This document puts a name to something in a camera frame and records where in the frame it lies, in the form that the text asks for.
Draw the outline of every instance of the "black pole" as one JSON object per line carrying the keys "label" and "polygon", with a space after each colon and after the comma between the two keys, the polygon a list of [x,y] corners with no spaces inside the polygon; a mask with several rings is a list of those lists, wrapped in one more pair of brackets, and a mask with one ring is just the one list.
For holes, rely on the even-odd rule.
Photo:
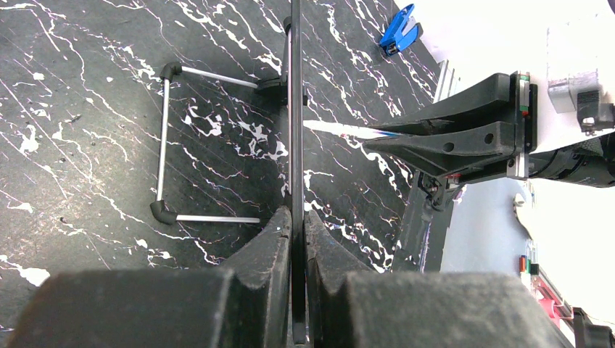
{"label": "black pole", "polygon": [[291,2],[291,154],[292,154],[292,335],[305,343],[305,236],[303,231],[303,78],[301,63],[301,0]]}

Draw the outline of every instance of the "vertical black bar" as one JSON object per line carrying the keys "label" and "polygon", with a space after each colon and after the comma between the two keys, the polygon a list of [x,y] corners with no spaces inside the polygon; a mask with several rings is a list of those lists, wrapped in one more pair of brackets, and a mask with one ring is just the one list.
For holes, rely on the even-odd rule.
{"label": "vertical black bar", "polygon": [[301,0],[291,2],[292,95],[292,335],[305,343],[305,235],[303,231],[303,77],[301,63]]}

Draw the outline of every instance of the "metal rod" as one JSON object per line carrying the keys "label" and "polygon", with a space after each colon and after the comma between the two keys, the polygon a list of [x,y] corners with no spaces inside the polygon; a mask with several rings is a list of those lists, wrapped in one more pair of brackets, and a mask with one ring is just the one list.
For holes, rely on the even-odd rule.
{"label": "metal rod", "polygon": [[260,219],[253,217],[225,217],[201,215],[177,215],[177,221],[199,221],[210,223],[259,223]]}
{"label": "metal rod", "polygon": [[237,80],[236,78],[228,78],[226,76],[214,74],[214,73],[203,71],[203,70],[193,69],[191,67],[184,67],[184,66],[182,66],[181,67],[181,71],[183,73],[185,72],[185,73],[201,75],[201,76],[205,76],[206,78],[214,78],[216,80],[226,81],[226,82],[230,82],[230,83],[235,83],[236,85],[246,86],[246,87],[250,87],[250,88],[257,88],[258,87],[258,85],[256,83],[251,83],[251,82],[247,82],[247,81],[243,81],[243,80]]}
{"label": "metal rod", "polygon": [[158,186],[156,188],[156,200],[162,199],[162,186],[165,182],[165,156],[167,154],[167,130],[169,122],[169,80],[165,81],[164,99],[162,102],[162,131],[160,132],[160,158],[158,159]]}
{"label": "metal rod", "polygon": [[286,99],[288,100],[288,114],[289,114],[289,193],[292,194],[292,76],[289,74],[289,69],[292,65],[292,57],[291,57],[291,35],[292,35],[292,27],[289,29],[288,36],[286,37],[286,50],[284,52],[284,57],[288,60],[288,65],[286,66],[286,80],[287,80],[287,89]]}
{"label": "metal rod", "polygon": [[301,0],[291,1],[291,64],[289,104],[292,106],[292,335],[295,344],[306,341],[305,321],[305,234],[303,231],[303,78],[301,57]]}

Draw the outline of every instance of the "marble surface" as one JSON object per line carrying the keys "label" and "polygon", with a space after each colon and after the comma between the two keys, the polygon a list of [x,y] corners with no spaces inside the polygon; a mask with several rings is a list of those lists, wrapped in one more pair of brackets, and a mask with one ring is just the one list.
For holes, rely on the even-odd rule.
{"label": "marble surface", "polygon": [[[306,0],[304,119],[373,125],[430,103],[437,65],[417,42],[376,45],[393,0]],[[217,265],[283,202],[285,109],[249,88],[171,85],[165,201],[261,225],[158,223],[162,88],[183,65],[256,81],[281,69],[284,0],[0,0],[0,339],[62,271]],[[304,128],[305,209],[379,272],[390,269],[411,173],[360,140]]]}

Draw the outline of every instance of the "blue plastic object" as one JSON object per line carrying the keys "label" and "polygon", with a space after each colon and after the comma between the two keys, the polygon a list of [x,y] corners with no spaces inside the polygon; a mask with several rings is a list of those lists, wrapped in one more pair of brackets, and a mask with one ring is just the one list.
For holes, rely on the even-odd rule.
{"label": "blue plastic object", "polygon": [[380,47],[387,56],[392,56],[408,48],[423,34],[421,23],[417,23],[410,15],[414,4],[407,5],[399,11],[384,32],[380,40]]}

